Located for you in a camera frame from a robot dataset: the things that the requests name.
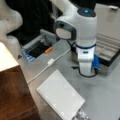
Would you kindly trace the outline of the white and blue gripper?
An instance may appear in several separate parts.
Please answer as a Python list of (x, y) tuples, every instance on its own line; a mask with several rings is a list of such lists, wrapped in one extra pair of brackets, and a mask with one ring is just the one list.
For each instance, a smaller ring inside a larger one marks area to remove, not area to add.
[(76, 48), (79, 63), (79, 74), (84, 77), (95, 77), (98, 74), (99, 61), (95, 55), (95, 48)]

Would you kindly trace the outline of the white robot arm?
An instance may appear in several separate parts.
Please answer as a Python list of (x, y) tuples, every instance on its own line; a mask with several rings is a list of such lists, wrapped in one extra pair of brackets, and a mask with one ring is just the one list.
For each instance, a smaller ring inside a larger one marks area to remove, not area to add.
[(79, 66), (84, 77), (93, 77), (98, 70), (92, 66), (95, 60), (97, 15), (85, 7), (78, 7), (69, 0), (50, 0), (62, 15), (55, 20), (55, 34), (63, 40), (74, 40)]

